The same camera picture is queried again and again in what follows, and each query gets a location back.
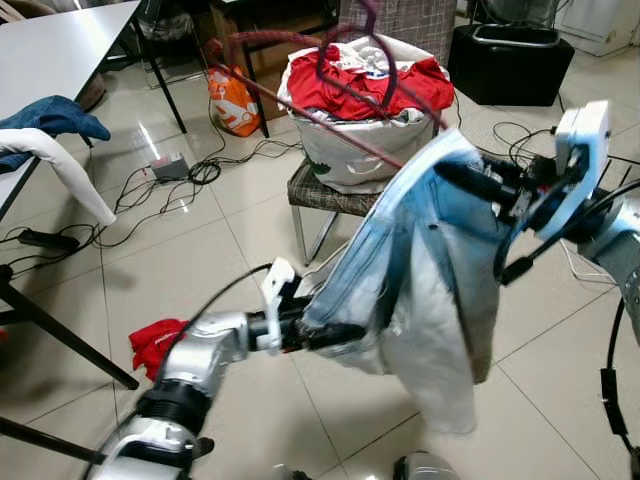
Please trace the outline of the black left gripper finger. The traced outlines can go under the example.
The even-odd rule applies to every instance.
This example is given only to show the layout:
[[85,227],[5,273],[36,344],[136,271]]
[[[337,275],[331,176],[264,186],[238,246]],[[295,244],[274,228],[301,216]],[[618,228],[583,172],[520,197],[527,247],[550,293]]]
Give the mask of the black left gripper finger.
[[305,328],[305,348],[315,351],[315,349],[340,346],[340,344],[364,339],[365,335],[365,326],[356,324],[333,323],[307,326]]

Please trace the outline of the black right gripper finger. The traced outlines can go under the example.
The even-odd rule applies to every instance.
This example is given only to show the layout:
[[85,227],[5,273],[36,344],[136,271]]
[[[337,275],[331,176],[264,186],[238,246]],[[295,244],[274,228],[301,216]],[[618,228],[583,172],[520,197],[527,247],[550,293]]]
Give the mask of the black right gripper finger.
[[435,165],[435,173],[481,200],[500,206],[513,205],[513,189],[504,183],[500,175],[458,163],[438,163]]

